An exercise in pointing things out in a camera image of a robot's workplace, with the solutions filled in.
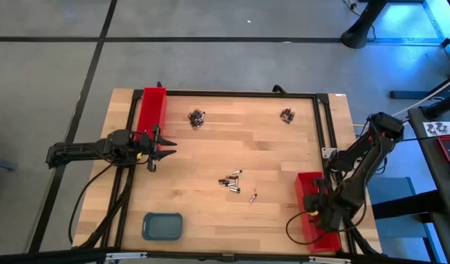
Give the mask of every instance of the wooden table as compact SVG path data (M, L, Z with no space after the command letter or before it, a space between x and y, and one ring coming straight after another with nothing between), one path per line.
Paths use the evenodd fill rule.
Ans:
M125 128L132 94L132 89L113 91L101 137ZM345 95L329 98L338 147L344 149L355 140L347 99ZM137 106L134 130L140 103ZM289 107L296 115L288 125L279 119L279 114ZM206 111L207 116L205 124L195 131L187 115L196 108ZM329 145L326 125L323 127ZM158 162L156 173L149 173L145 166L136 167L122 249L309 253L306 246L289 240L285 224L299 211L294 188L297 173L322 170L311 100L168 96L163 135L177 143L172 147L177 153ZM105 166L106 162L96 161L92 176ZM218 185L218 179L238 169L243 170L240 194ZM105 216L115 170L109 169L88 188L74 245L84 242ZM249 203L254 193L258 196ZM368 207L359 230L380 252L371 208ZM141 228L147 212L181 213L182 237L175 242L143 240ZM115 219L109 245L113 245L116 226ZM304 241L299 221L293 222L290 232L295 239ZM345 234L341 241L347 251Z

